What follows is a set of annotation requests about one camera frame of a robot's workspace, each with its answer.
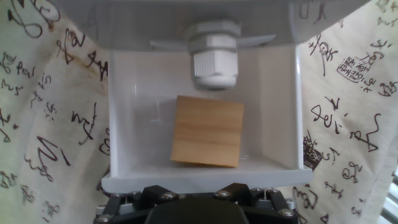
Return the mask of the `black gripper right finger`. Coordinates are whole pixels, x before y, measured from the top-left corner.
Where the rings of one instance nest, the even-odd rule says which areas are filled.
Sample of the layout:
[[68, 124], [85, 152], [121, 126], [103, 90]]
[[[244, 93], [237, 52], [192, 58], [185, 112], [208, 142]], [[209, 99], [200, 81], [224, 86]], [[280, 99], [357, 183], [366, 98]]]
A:
[[234, 205], [244, 223], [298, 224], [299, 215], [277, 189], [249, 188], [233, 183], [213, 193], [213, 198]]

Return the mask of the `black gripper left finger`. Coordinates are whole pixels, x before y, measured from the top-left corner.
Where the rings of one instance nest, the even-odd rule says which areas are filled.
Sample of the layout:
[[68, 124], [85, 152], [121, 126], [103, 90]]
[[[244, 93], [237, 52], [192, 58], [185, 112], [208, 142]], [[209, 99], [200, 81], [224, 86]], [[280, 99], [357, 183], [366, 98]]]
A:
[[142, 191], [129, 193], [104, 193], [108, 201], [99, 205], [93, 223], [117, 223], [146, 216], [156, 205], [173, 202], [179, 194], [159, 185], [145, 187]]

